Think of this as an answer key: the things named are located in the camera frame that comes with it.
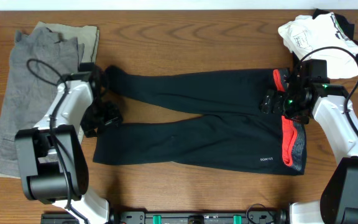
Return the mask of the black leggings with red waistband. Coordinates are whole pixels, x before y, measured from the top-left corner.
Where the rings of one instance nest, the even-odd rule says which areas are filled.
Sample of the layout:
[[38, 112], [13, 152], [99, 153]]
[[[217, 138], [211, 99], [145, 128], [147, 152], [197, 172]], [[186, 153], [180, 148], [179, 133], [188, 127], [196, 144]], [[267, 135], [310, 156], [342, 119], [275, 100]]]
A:
[[124, 123], [98, 135], [93, 160], [107, 165], [177, 162], [216, 169], [301, 175], [302, 124], [260, 109], [269, 90], [286, 90], [286, 68], [146, 77], [106, 69], [111, 91], [194, 114], [173, 123]]

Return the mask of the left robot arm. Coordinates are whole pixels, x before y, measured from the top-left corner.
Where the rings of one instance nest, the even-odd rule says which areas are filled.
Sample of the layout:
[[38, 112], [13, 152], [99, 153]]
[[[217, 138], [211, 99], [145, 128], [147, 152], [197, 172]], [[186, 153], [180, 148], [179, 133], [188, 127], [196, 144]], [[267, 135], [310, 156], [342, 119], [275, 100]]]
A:
[[44, 117], [14, 139], [25, 197], [62, 208], [42, 214], [41, 223], [119, 223], [109, 202], [89, 185], [78, 138], [80, 133], [96, 137], [122, 123], [118, 107], [103, 99], [109, 90], [107, 75], [90, 62], [81, 63], [76, 73], [52, 68], [58, 79], [51, 81], [35, 72], [33, 64], [51, 66], [35, 58], [26, 62], [36, 79], [57, 88], [57, 95]]

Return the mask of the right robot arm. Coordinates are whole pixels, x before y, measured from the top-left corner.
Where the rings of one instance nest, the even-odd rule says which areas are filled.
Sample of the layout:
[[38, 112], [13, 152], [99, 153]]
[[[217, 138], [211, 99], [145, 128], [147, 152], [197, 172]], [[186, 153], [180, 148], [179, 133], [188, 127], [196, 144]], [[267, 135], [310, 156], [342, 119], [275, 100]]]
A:
[[261, 103], [263, 113], [308, 124], [314, 119], [333, 150], [337, 168], [321, 198], [290, 205], [283, 222], [358, 223], [358, 119], [347, 90], [334, 85], [324, 60], [307, 60], [279, 79]]

